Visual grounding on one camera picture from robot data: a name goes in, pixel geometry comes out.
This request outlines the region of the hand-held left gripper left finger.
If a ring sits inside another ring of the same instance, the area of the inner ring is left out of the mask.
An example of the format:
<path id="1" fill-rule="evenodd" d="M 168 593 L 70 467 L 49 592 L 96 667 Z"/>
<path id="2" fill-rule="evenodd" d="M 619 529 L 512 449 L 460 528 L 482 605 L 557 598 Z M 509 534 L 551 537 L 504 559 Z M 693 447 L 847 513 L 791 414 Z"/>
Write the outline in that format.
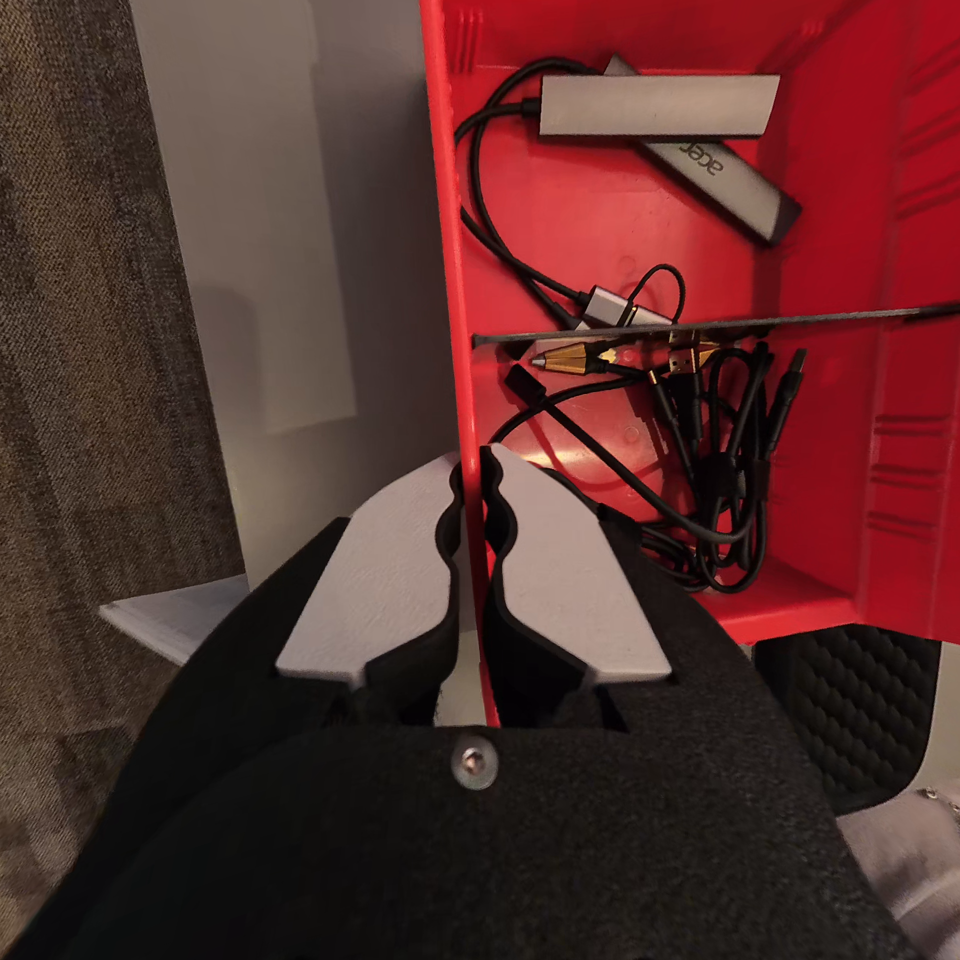
<path id="1" fill-rule="evenodd" d="M 275 662 L 431 724 L 459 653 L 462 472 L 443 454 L 354 511 Z"/>

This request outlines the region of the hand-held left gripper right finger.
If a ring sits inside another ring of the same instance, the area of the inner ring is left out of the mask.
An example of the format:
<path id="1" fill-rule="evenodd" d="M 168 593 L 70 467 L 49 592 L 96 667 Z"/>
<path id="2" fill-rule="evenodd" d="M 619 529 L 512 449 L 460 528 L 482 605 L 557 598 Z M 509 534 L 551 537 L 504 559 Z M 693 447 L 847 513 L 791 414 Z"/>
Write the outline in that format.
<path id="1" fill-rule="evenodd" d="M 600 519 L 501 443 L 481 451 L 489 577 L 480 640 L 500 728 L 630 728 L 673 667 Z"/>

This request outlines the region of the red plastic bin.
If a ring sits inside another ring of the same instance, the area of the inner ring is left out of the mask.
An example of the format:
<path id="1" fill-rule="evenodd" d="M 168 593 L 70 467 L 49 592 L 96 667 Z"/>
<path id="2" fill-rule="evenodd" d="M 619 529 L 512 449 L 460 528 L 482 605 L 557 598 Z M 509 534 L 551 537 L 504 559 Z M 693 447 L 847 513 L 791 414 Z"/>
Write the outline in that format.
<path id="1" fill-rule="evenodd" d="M 520 259 L 575 290 L 628 295 L 682 273 L 685 322 L 958 302 L 958 2 L 421 2 L 475 610 L 494 555 L 479 450 L 518 410 L 508 361 L 475 334 L 551 330 L 463 226 L 468 146 L 453 133 L 516 69 L 778 74 L 769 125 L 731 148 L 801 206 L 755 244 L 628 146 L 541 140 L 503 118 L 482 185 Z M 773 330 L 769 391 L 803 382 L 775 452 L 769 553 L 738 595 L 699 599 L 736 642 L 849 623 L 958 642 L 958 316 Z"/>

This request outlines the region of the dark grey usb hub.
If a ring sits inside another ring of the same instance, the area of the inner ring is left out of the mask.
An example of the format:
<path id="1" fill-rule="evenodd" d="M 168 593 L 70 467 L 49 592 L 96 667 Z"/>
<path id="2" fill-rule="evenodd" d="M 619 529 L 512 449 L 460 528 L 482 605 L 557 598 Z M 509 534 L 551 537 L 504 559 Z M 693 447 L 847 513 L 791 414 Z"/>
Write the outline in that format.
<path id="1" fill-rule="evenodd" d="M 799 202 L 725 142 L 761 137 L 772 113 L 780 74 L 647 76 L 679 113 L 653 139 L 631 144 L 687 191 L 767 247 L 777 246 L 802 213 Z"/>

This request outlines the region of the light grey usb hub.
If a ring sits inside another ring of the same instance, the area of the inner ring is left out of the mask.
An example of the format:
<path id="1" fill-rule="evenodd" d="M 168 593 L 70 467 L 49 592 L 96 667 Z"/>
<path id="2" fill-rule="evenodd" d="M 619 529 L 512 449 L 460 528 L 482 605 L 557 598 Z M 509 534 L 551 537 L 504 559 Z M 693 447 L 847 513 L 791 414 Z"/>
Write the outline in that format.
<path id="1" fill-rule="evenodd" d="M 768 126 L 779 75 L 547 76 L 543 138 L 663 141 L 757 139 Z"/>

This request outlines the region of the black quilted white chair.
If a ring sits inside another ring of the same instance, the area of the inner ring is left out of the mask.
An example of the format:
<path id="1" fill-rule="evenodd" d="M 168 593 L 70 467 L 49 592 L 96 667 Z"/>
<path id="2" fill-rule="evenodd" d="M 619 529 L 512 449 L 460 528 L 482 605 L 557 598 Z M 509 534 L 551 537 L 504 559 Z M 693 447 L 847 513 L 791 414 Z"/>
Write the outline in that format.
<path id="1" fill-rule="evenodd" d="M 919 773 L 941 658 L 940 641 L 855 624 L 766 639 L 752 653 L 838 816 L 893 800 Z"/>

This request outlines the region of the black divider in red bin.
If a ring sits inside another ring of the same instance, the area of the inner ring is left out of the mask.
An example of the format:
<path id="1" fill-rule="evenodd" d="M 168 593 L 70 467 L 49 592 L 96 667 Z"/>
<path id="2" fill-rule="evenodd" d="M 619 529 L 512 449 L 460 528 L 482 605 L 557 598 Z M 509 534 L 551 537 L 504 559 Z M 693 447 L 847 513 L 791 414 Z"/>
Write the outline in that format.
<path id="1" fill-rule="evenodd" d="M 469 345 L 472 351 L 477 351 L 486 347 L 507 347 L 517 344 L 526 346 L 527 348 L 545 345 L 551 349 L 576 343 L 619 344 L 643 340 L 679 343 L 682 337 L 690 337 L 698 333 L 729 334 L 731 337 L 734 337 L 737 334 L 754 334 L 764 331 L 771 332 L 772 330 L 784 327 L 881 321 L 915 322 L 939 320 L 942 318 L 957 317 L 958 313 L 959 302 L 954 300 L 914 307 L 770 318 L 730 318 L 670 324 L 644 321 L 623 327 L 600 327 L 583 330 L 556 330 L 512 334 L 474 333 L 469 337 Z"/>

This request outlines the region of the person's grey clothing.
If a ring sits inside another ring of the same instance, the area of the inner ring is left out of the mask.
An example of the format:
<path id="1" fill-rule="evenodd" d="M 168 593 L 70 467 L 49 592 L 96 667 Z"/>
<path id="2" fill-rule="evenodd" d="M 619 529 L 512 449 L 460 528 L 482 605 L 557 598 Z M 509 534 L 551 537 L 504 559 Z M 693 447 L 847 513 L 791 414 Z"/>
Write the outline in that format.
<path id="1" fill-rule="evenodd" d="M 882 903 L 925 958 L 959 957 L 959 780 L 837 819 Z"/>

